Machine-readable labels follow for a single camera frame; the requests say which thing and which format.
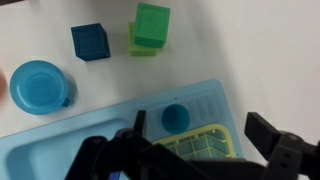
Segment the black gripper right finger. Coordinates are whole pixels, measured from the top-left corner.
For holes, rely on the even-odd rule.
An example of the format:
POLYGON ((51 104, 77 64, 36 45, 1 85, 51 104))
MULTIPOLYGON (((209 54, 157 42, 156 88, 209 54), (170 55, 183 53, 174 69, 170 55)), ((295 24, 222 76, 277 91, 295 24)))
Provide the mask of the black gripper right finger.
POLYGON ((281 133, 257 112, 248 112, 244 134, 267 161, 282 160, 277 144, 281 133))

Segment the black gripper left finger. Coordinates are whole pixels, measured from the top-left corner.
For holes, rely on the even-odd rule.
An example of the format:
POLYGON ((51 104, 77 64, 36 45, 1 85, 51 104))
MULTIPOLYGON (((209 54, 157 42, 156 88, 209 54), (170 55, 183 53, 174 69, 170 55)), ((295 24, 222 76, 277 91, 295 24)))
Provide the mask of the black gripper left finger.
POLYGON ((139 110, 136 115, 133 130, 142 137, 146 136, 146 119, 147 112, 145 110, 139 110))

